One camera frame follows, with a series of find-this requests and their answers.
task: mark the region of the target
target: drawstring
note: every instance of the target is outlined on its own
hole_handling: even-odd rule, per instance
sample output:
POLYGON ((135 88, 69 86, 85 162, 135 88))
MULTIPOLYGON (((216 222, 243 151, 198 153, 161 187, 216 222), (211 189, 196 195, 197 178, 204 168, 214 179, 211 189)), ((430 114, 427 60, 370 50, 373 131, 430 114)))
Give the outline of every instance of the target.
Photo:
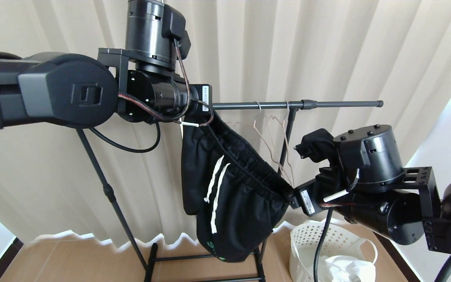
POLYGON ((215 218, 216 218, 216 211, 218 207, 218 195, 220 193, 220 185, 222 184, 222 180, 224 179, 224 174, 226 174, 227 167, 230 164, 226 164, 224 168, 222 169, 222 172, 220 173, 220 177, 218 178, 218 184, 217 184, 217 194, 215 195, 215 200, 213 200, 213 212, 211 212, 211 233, 215 234, 217 233, 217 227, 215 226, 215 218))
POLYGON ((215 167, 213 168, 213 175, 211 176, 210 184, 208 184, 208 192, 206 193, 206 198, 204 198, 204 201, 206 203, 210 202, 211 189, 213 188, 213 184, 215 184, 215 175, 217 174, 218 170, 220 169, 220 165, 222 164, 223 159, 224 159, 224 156, 220 157, 220 159, 218 159, 217 163, 215 163, 215 167))

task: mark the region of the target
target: barcode label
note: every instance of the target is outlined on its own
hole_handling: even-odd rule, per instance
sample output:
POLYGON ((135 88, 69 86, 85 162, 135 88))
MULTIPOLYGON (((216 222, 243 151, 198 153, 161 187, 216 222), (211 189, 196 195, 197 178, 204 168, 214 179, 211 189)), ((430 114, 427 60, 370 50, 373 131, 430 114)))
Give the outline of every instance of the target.
POLYGON ((315 212, 313 202, 311 201, 311 198, 309 197, 309 193, 307 190, 304 190, 300 193, 302 195, 302 200, 304 200, 304 204, 306 205, 306 209, 308 213, 311 215, 315 212))
MULTIPOLYGON (((209 104, 208 102, 208 85, 203 85, 203 102, 209 104)), ((208 107, 203 105, 203 111, 209 111, 208 107)))

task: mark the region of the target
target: floor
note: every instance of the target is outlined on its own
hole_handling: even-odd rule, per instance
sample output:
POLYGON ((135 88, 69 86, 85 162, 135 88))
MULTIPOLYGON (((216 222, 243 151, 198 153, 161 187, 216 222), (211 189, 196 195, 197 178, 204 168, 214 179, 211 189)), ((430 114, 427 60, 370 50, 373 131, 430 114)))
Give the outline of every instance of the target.
MULTIPOLYGON (((374 235, 360 226, 351 230, 377 245, 379 256, 376 265, 376 281, 406 282, 394 261, 374 235)), ((143 248, 144 257, 149 248, 143 248)), ((183 239, 177 248, 159 248, 158 257, 200 255, 206 250, 183 239)), ((365 258, 371 247, 363 248, 365 258)), ((268 282, 291 282, 289 272, 290 229, 280 228, 268 239, 263 268, 268 282)), ((145 272, 132 248, 116 250, 112 245, 102 245, 96 239, 81 239, 68 235, 60 239, 37 239, 25 244, 11 263, 1 282, 141 282, 145 272)), ((254 258, 245 262, 227 264, 216 258, 201 258, 158 262, 154 268, 153 282, 195 282, 224 278, 241 278, 256 275, 254 258)))

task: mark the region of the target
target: laundry basket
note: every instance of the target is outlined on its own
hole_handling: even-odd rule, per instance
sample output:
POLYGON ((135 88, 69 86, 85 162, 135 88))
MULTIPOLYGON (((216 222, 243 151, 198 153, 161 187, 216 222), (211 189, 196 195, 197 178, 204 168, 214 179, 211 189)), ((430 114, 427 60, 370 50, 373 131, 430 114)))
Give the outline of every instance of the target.
MULTIPOLYGON (((324 227, 323 222, 306 221, 295 227, 290 233, 292 253, 290 254, 290 275, 293 282, 311 282, 313 278, 313 263, 316 247, 324 227)), ((334 255, 348 255, 357 259, 365 260, 360 246, 370 242, 375 256, 372 261, 377 261, 377 247, 368 240, 360 238, 346 229, 331 224, 321 248, 321 255, 333 257, 334 255)))

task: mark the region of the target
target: curtain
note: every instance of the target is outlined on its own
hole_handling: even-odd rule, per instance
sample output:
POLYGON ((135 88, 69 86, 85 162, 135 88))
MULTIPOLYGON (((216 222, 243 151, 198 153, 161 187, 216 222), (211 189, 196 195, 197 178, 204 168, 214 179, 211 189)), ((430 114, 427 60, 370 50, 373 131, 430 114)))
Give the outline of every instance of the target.
MULTIPOLYGON (((299 111, 289 148, 319 128, 340 134, 382 123, 393 126, 406 164, 451 97, 451 0, 165 3, 186 16, 192 42, 186 71, 192 83, 213 86, 215 102, 384 101, 382 108, 299 111)), ((99 47, 124 47, 126 11, 120 0, 0 0, 0 51, 96 58, 99 47)), ((258 114, 220 112, 231 126, 253 123, 258 114)), ((283 129, 269 116, 285 115, 263 110, 256 119, 277 157, 283 129)), ((233 128, 271 162, 251 127, 233 128)), ((156 137, 154 127, 117 115, 98 130, 133 148, 147 148, 156 137)), ((142 155, 86 134, 135 237, 147 242, 162 233, 173 243, 182 232, 195 237, 195 218, 182 208, 180 128, 165 124, 162 131, 157 149, 142 155)), ((293 150, 289 163, 294 185, 313 178, 320 165, 293 150)), ((127 242, 76 132, 55 125, 0 130, 0 222, 23 242, 69 229, 117 246, 127 242)))

